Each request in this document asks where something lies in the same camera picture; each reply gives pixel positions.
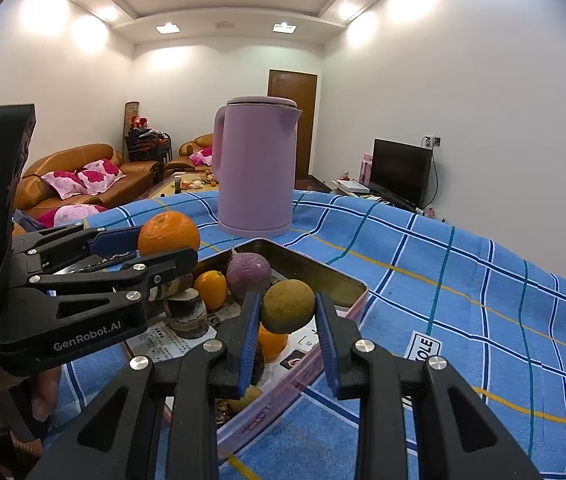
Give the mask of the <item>pink metal tin box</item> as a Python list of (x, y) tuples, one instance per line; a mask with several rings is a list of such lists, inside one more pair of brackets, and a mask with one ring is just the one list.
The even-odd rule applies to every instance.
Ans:
[[(340, 316), (354, 322), (362, 318), (363, 307), (368, 299), (368, 286), (344, 271), (294, 252), (273, 240), (256, 238), (240, 243), (234, 249), (203, 258), (194, 274), (198, 276), (207, 271), (225, 271), (232, 250), (256, 252), (266, 258), (272, 269), (273, 284), (285, 280), (303, 281), (314, 292), (330, 294)], [(223, 307), (208, 315), (209, 330), (204, 336), (196, 339), (179, 337), (162, 316), (149, 330), (128, 339), (122, 346), (128, 356), (148, 356), (154, 362), (178, 358), (198, 344), (217, 336), (220, 327), (239, 313), (238, 302), (228, 295)], [(225, 400), (217, 404), (220, 425), (218, 451), (221, 460), (237, 453), (272, 425), (300, 397), (301, 388), (310, 385), (322, 373), (323, 362), (315, 322), (310, 321), (288, 335), (271, 334), (261, 327), (258, 342), (262, 344), (266, 357), (264, 374), (257, 385), (262, 396), (238, 414), (232, 412)]]

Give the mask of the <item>green-brown kiwi fruit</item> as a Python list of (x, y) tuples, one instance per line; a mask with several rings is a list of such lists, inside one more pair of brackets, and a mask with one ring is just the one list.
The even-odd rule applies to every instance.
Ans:
[(245, 408), (248, 408), (255, 400), (258, 400), (260, 396), (262, 396), (262, 391), (257, 386), (249, 385), (245, 390), (245, 394), (240, 399), (230, 399), (227, 400), (226, 403), (234, 414), (238, 414)]
[(314, 292), (305, 282), (278, 282), (262, 299), (261, 323), (271, 333), (291, 334), (311, 321), (314, 305)]

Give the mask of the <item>round orange tangerine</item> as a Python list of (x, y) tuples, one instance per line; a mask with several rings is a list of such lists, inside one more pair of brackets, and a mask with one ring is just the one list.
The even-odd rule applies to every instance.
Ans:
[(147, 220), (138, 234), (138, 252), (142, 257), (189, 247), (198, 250), (200, 234), (186, 214), (165, 211)]

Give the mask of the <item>purple round fruit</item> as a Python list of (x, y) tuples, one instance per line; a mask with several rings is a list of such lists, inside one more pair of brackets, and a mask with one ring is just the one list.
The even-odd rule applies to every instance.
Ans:
[(271, 276), (271, 266), (262, 255), (232, 250), (226, 280), (236, 299), (244, 300), (248, 292), (264, 294), (270, 286)]

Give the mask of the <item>oval orange fruit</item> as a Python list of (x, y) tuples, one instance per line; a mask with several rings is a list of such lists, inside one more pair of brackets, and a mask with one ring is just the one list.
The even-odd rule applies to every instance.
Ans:
[(228, 296), (228, 283), (220, 271), (207, 271), (194, 281), (194, 289), (199, 292), (200, 299), (208, 311), (217, 311), (225, 303)]

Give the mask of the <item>dark brown round fruit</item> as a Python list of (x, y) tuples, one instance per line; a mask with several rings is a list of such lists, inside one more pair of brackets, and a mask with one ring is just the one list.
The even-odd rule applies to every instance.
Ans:
[(264, 356), (262, 344), (257, 342), (254, 365), (252, 366), (250, 384), (252, 386), (258, 385), (264, 374), (264, 368), (266, 367), (266, 357)]

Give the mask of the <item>orange leather sofa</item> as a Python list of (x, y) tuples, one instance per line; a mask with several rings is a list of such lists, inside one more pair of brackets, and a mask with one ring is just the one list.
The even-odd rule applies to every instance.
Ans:
[(108, 144), (70, 148), (39, 159), (22, 174), (15, 207), (33, 218), (68, 205), (114, 208), (149, 190), (160, 170), (154, 160), (125, 162)]

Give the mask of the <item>pink floral cushion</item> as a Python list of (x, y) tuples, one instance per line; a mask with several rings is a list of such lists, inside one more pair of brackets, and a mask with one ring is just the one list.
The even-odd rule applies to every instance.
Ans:
[(49, 171), (42, 176), (42, 180), (51, 185), (62, 200), (66, 200), (78, 195), (103, 194), (125, 177), (113, 162), (102, 158), (76, 171)]

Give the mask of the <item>wooden coffee table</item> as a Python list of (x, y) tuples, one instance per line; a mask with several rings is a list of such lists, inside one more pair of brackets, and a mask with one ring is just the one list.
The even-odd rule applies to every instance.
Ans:
[(179, 193), (217, 191), (218, 189), (218, 182), (209, 171), (176, 171), (144, 192), (140, 196), (140, 200), (144, 200), (144, 198), (168, 197)]

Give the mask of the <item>blue plaid tablecloth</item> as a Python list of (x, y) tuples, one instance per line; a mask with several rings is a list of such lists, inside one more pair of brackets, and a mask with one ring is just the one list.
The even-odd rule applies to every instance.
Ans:
[[(85, 220), (117, 229), (177, 210), (198, 226), (199, 258), (242, 242), (217, 227), (218, 192), (139, 200)], [(385, 204), (294, 193), (292, 228), (276, 238), (354, 276), (370, 296), (360, 332), (396, 356), (432, 336), (545, 479), (566, 479), (566, 278), (488, 238)], [(45, 451), (126, 364), (109, 347), (62, 366)], [(338, 401), (324, 374), (220, 467), (221, 479), (353, 479), (358, 401)]]

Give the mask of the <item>white tv stand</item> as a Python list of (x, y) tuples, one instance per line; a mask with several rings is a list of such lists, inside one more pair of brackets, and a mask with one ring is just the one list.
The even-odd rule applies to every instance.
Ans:
[(384, 202), (391, 206), (395, 206), (404, 210), (417, 212), (417, 206), (414, 206), (400, 197), (388, 193), (374, 192), (365, 185), (356, 180), (337, 179), (332, 181), (334, 191), (345, 196), (360, 197), (366, 200), (375, 200), (376, 202)]

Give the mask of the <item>black television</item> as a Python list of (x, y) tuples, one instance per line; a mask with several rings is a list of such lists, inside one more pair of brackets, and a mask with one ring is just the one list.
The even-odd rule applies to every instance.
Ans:
[(429, 148), (375, 139), (368, 188), (410, 207), (426, 204), (432, 151)]

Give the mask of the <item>pink electric kettle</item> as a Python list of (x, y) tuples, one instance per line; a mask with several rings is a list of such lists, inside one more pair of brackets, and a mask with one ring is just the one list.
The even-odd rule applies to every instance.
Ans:
[(277, 96), (239, 96), (218, 109), (212, 173), (221, 230), (236, 237), (289, 230), (300, 116), (295, 101)]

